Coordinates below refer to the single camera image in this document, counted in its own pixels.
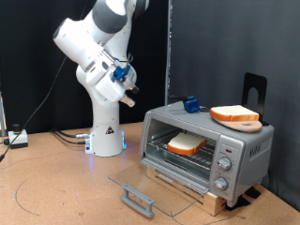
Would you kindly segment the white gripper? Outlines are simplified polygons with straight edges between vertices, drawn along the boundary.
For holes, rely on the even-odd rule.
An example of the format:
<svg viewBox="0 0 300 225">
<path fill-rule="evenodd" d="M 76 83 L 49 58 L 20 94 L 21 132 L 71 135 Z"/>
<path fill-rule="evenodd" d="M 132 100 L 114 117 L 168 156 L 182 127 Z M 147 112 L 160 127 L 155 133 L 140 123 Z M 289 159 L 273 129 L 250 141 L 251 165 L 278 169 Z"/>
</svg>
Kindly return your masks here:
<svg viewBox="0 0 300 225">
<path fill-rule="evenodd" d="M 133 107 L 135 101 L 126 95 L 126 91 L 130 90 L 134 95 L 139 93 L 140 89 L 135 85 L 136 77 L 136 71 L 130 64 L 98 60 L 87 72 L 86 83 L 110 102 L 121 101 Z"/>
</svg>

